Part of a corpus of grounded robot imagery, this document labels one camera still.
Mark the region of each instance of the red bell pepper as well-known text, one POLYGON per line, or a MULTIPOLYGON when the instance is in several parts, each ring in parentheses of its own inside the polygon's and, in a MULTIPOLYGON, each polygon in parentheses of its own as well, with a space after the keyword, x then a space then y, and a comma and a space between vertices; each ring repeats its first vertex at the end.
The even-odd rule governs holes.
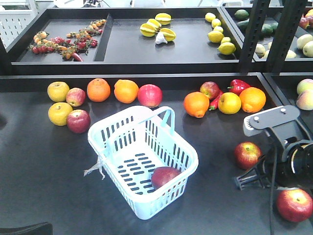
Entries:
POLYGON ((229 92, 233 92, 236 95, 240 95, 240 93, 244 90, 247 89, 248 87, 251 87, 249 84, 246 82, 240 80, 240 79, 234 79, 230 82, 230 86, 227 87, 229 89, 229 92))
POLYGON ((209 111, 216 110, 218 108, 221 95, 223 95, 223 92, 220 90, 218 96, 210 102, 209 111))

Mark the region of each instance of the red apple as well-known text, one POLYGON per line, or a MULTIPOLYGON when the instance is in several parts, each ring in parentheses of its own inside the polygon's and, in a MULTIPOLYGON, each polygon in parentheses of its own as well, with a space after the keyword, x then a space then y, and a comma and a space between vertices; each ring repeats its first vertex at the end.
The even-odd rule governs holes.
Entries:
POLYGON ((307 27, 309 27, 309 20, 305 17, 301 17, 299 26, 303 29, 306 29, 307 27))
POLYGON ((153 171, 153 175, 151 176, 151 183, 155 189, 158 189, 165 185, 170 180, 174 179, 181 172, 170 166, 161 166, 157 167, 153 171))
POLYGON ((306 220, 313 213, 313 200, 302 189, 281 191, 278 194, 276 206, 280 215, 291 222, 306 220))
POLYGON ((77 109, 67 116, 68 128, 77 134, 86 132, 89 129, 91 119, 89 113, 85 110, 77 109))
POLYGON ((219 95, 220 88, 215 82, 209 81, 200 86, 200 92, 209 97, 209 100, 213 100, 219 95))
POLYGON ((162 102, 162 90, 156 85, 146 84, 139 88, 137 98, 141 105, 154 108, 162 102))
POLYGON ((262 151, 255 143, 245 141, 235 147, 234 154, 237 166, 247 170, 258 162, 262 151))
POLYGON ((81 106, 86 99, 86 92, 80 88, 72 88, 67 93, 67 103, 72 107, 81 106))

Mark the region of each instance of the cucumber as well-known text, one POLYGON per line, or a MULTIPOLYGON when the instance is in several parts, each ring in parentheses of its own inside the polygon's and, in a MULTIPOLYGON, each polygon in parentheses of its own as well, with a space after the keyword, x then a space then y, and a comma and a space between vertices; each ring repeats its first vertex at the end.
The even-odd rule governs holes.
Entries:
POLYGON ((240 31, 242 33, 244 33, 246 31, 248 24, 249 24, 249 19, 247 19, 245 21, 239 21, 238 23, 236 23, 237 27, 240 29, 240 31))
POLYGON ((244 21, 249 18, 249 13, 246 10, 240 9, 235 12, 235 19, 239 21, 244 21))

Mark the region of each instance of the black cable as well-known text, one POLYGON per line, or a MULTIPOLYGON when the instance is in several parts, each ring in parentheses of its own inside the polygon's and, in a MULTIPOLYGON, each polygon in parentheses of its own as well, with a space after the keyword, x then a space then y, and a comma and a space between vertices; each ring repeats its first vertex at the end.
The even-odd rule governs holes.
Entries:
POLYGON ((274 147, 274 164, 272 170, 272 179, 271 179, 271 186, 270 186, 270 194, 269 194, 269 230, 270 235, 274 235, 274 224, 273 224, 273 206, 274 206, 274 187, 275 187, 275 176, 276 176, 276 168, 277 168, 277 148, 274 147))

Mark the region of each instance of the white plastic basket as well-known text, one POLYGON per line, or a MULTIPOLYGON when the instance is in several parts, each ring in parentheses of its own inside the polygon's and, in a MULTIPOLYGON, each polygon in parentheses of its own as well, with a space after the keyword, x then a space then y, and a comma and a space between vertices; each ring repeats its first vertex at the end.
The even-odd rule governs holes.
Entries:
POLYGON ((195 149, 175 132, 175 113, 166 106, 154 111, 133 106, 98 121, 90 127, 88 141, 98 161, 85 174, 102 172, 103 167, 140 219, 151 218, 179 198, 198 167, 195 149), (177 168, 181 174, 155 190, 151 175, 159 166, 177 168))

